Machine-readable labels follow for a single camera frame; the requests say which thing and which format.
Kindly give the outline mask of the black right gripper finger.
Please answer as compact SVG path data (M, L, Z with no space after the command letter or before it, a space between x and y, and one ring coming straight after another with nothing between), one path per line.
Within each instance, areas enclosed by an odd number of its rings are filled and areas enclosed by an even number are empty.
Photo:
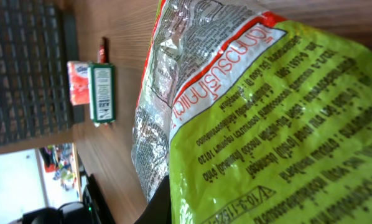
M167 175L135 224L171 224L171 209L170 180Z

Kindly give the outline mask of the green snack bag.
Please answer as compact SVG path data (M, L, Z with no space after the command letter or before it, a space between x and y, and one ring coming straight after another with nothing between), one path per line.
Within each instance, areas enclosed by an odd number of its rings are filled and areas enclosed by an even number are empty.
M372 223L372 50L255 1L161 1L133 127L172 223Z

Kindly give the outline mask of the green white small box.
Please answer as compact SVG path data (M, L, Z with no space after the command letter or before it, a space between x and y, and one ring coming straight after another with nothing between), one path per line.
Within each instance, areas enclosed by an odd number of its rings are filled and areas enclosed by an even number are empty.
M98 127L116 119L114 67L110 63L88 64L90 119Z

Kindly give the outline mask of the red Kleenex tissue pack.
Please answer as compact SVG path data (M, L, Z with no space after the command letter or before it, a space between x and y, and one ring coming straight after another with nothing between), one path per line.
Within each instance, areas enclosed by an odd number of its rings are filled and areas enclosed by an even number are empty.
M70 86L70 101L73 106L90 102L88 88L88 64L80 61L68 61L67 70Z

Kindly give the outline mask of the red stick sachet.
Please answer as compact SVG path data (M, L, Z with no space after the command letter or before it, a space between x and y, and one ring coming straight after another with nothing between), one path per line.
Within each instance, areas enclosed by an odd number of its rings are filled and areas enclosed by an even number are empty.
M98 49L98 63L108 63L106 37L102 37Z

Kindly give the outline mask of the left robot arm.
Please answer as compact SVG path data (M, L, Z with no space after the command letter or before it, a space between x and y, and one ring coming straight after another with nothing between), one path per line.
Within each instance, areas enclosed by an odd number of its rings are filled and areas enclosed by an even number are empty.
M93 174L86 179L81 202L69 202L58 208L47 207L23 214L10 224L115 224L105 198Z

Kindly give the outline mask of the grey plastic shopping basket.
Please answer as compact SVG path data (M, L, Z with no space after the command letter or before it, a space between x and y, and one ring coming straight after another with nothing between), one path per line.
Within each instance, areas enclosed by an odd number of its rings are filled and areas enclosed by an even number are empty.
M83 121L70 101L67 63L77 59L72 11L50 1L0 0L0 146Z

